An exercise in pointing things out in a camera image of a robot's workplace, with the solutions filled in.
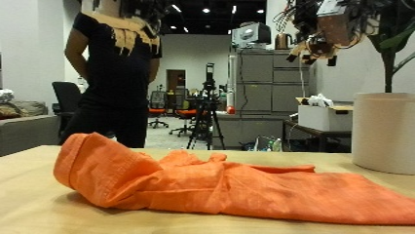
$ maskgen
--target black shirt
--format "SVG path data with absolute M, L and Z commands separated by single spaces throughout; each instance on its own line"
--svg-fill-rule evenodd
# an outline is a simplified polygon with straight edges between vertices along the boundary
M 74 28 L 88 37 L 88 89 L 80 105 L 139 108 L 148 105 L 149 61 L 161 57 L 161 48 L 143 43 L 140 35 L 131 54 L 116 47 L 114 28 L 78 14 Z

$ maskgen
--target white pot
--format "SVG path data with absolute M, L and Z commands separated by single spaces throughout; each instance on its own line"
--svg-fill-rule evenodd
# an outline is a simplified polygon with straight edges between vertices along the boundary
M 415 175 L 415 94 L 356 94 L 353 163 Z

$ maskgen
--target cardboard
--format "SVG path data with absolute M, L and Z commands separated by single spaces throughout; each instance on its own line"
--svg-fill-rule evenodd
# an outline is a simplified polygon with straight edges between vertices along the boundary
M 353 128 L 353 106 L 321 107 L 298 105 L 298 125 L 324 132 L 345 132 Z

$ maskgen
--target gray filing cabinet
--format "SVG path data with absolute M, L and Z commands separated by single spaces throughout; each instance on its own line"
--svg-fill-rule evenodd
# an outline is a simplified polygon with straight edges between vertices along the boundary
M 289 62 L 289 50 L 241 49 L 235 63 L 236 115 L 219 114 L 227 148 L 259 136 L 282 137 L 284 120 L 297 112 L 297 97 L 310 96 L 310 67 Z M 213 138 L 215 149 L 221 148 Z

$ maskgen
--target table surface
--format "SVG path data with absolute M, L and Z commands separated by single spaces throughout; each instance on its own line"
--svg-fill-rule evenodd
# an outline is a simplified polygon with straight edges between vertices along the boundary
M 168 149 L 133 149 L 163 158 Z M 415 233 L 415 226 L 342 225 L 96 208 L 52 176 L 60 146 L 39 146 L 0 158 L 0 233 Z M 208 150 L 192 150 L 207 160 Z M 317 173 L 358 173 L 415 198 L 415 175 L 366 170 L 350 154 L 225 151 L 229 161 L 268 166 L 313 164 Z
M 285 120 L 284 123 L 297 129 L 300 129 L 301 131 L 313 134 L 316 136 L 320 135 L 330 135 L 330 136 L 345 136 L 345 137 L 352 137 L 352 131 L 321 131 L 317 129 L 312 129 L 308 127 L 304 127 L 301 125 L 298 125 L 298 122 L 290 121 L 290 120 Z

